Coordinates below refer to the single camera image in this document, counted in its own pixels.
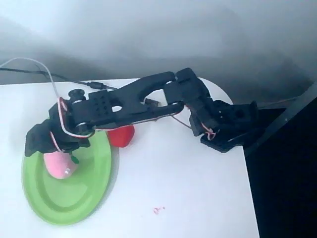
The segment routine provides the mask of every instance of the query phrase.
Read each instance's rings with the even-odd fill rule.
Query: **black robotic arm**
[[[144,104],[152,92],[162,89],[167,105],[154,107]],[[90,146],[88,138],[98,129],[114,129],[180,113],[184,106],[191,111],[189,118],[194,136],[218,151],[226,152],[243,145],[259,131],[255,102],[250,105],[230,105],[214,101],[207,87],[190,68],[176,73],[160,73],[140,78],[122,88],[101,90],[84,96],[84,91],[69,92],[69,100],[59,98],[49,110],[49,119],[35,125],[26,135],[25,156],[36,151],[69,153]],[[120,106],[119,111],[112,108]]]

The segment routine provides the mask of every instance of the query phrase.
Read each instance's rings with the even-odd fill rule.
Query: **white table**
[[[121,87],[133,80],[104,82]],[[231,103],[218,86],[204,83],[214,99]],[[74,83],[57,88],[65,98],[75,88],[92,92]],[[163,99],[157,92],[151,96]],[[68,227],[45,223],[24,197],[21,163],[27,131],[56,102],[52,85],[2,85],[0,99],[0,237],[259,237],[243,148],[217,152],[170,117],[136,125],[132,144],[113,159],[105,199],[89,218]],[[176,117],[189,124],[188,116],[184,110]],[[154,208],[161,208],[158,215]]]

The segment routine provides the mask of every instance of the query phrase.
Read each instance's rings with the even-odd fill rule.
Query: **green plastic plate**
[[[104,131],[96,132],[89,141],[89,148],[73,152],[79,165],[66,179],[55,179],[47,172],[43,154],[37,152],[24,158],[24,193],[43,220],[57,225],[74,224],[93,212],[102,199],[110,176],[110,145]]]

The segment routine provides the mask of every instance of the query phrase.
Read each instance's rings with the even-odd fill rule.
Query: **pink object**
[[[71,160],[70,154],[62,152],[44,154],[44,163],[49,174],[56,179],[68,178],[78,166]]]

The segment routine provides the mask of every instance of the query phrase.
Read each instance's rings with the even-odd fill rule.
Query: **red ball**
[[[134,135],[134,126],[128,125],[108,131],[110,145],[116,147],[126,147]]]

